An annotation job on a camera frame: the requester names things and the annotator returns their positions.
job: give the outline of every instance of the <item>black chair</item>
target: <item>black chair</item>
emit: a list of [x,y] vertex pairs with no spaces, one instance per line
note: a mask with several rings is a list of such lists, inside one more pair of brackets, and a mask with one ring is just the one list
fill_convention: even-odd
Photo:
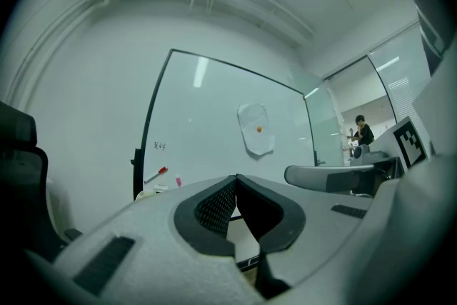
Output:
[[[53,261],[66,245],[54,231],[46,204],[48,158],[36,147],[33,117],[0,102],[0,184],[5,220],[13,239],[23,248]],[[81,235],[69,229],[72,240]]]

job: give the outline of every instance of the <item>gray armrest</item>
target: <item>gray armrest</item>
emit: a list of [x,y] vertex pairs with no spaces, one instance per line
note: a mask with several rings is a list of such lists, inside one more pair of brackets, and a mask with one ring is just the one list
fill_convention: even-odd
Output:
[[[284,171],[284,179],[292,186],[310,189],[312,191],[327,192],[328,177],[336,173],[351,173],[353,171],[369,171],[374,169],[373,165],[360,166],[298,166],[291,165]],[[341,182],[341,190],[349,191],[351,182]]]

